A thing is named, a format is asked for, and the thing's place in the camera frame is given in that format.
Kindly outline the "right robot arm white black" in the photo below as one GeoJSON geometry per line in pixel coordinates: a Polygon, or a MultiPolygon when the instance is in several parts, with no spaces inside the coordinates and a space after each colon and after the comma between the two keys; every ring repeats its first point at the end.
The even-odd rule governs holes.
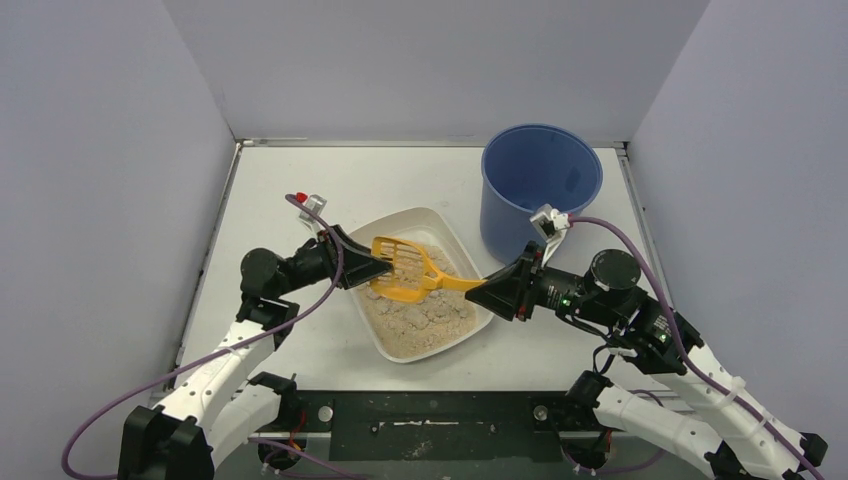
{"type": "Polygon", "coordinates": [[[527,320],[535,308],[587,333],[640,373],[674,391],[697,413],[690,418],[584,371],[566,396],[597,423],[637,436],[689,463],[710,479],[799,479],[821,465],[827,442],[769,414],[731,375],[685,318],[664,314],[638,282],[630,253],[597,253],[582,275],[542,264],[529,243],[510,265],[486,277],[466,300],[506,320],[527,320]]]}

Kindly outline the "blue plastic bucket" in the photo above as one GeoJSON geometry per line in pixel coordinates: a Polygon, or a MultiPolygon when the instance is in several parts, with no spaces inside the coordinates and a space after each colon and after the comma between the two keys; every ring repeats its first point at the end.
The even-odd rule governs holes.
{"type": "Polygon", "coordinates": [[[481,156],[480,235],[488,253],[508,264],[529,241],[543,237],[530,217],[549,205],[581,213],[600,192],[603,167],[577,135],[546,124],[523,124],[496,134],[481,156]]]}

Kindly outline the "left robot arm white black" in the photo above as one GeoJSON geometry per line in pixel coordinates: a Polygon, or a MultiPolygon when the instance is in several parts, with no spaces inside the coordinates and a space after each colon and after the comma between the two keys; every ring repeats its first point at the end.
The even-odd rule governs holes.
{"type": "Polygon", "coordinates": [[[240,266],[242,303],[221,341],[170,394],[127,417],[118,478],[211,479],[257,430],[300,420],[295,381],[257,369],[306,315],[284,295],[323,280],[351,289],[391,269],[337,225],[288,258],[249,251],[240,266]]]}

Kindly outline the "white plastic litter tray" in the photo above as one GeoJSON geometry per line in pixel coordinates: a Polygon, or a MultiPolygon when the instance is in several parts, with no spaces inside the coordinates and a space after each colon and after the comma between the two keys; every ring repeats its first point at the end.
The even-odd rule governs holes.
{"type": "MultiPolygon", "coordinates": [[[[350,237],[368,246],[376,236],[398,237],[422,245],[435,264],[451,275],[480,276],[454,230],[438,212],[416,207],[396,212],[354,230],[350,237]]],[[[369,286],[351,291],[353,303],[379,353],[395,363],[412,363],[459,345],[483,330],[494,315],[460,292],[436,291],[417,304],[395,302],[369,286]]]]}

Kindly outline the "orange plastic litter scoop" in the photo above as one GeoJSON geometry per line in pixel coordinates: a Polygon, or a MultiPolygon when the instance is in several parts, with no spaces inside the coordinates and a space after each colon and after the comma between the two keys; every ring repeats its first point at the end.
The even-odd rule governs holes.
{"type": "Polygon", "coordinates": [[[372,241],[371,253],[387,260],[391,269],[371,280],[369,287],[392,301],[417,303],[433,291],[468,292],[485,283],[481,279],[465,279],[445,273],[422,246],[408,240],[377,236],[372,241]]]}

